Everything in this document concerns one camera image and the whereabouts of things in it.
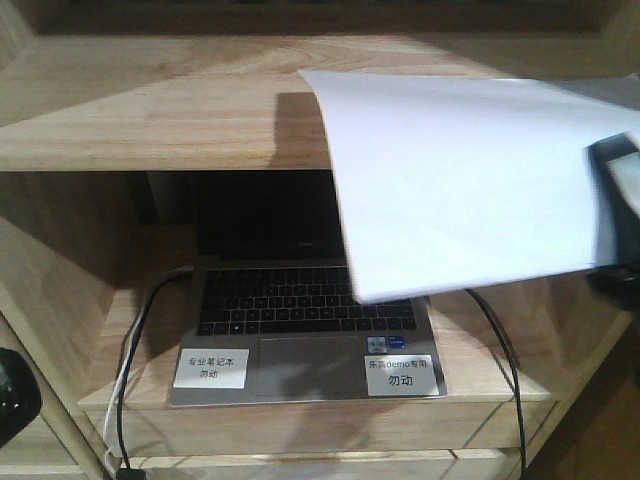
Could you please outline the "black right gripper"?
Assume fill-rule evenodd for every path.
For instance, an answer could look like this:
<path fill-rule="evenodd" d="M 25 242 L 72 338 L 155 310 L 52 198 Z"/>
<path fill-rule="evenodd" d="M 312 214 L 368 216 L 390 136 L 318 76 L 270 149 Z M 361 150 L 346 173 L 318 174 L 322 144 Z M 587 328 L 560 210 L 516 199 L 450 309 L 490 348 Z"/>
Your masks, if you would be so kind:
<path fill-rule="evenodd" d="M 622 310 L 639 312 L 639 147 L 627 132 L 587 148 L 601 213 L 591 289 Z"/>

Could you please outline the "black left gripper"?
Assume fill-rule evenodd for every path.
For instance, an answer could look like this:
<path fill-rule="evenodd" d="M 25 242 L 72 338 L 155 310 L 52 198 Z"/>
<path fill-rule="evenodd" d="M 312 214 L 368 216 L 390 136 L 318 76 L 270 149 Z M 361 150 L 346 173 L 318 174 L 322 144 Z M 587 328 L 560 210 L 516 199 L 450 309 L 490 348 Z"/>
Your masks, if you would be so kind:
<path fill-rule="evenodd" d="M 1 348 L 1 446 L 22 432 L 40 413 L 41 393 L 23 356 Z"/>

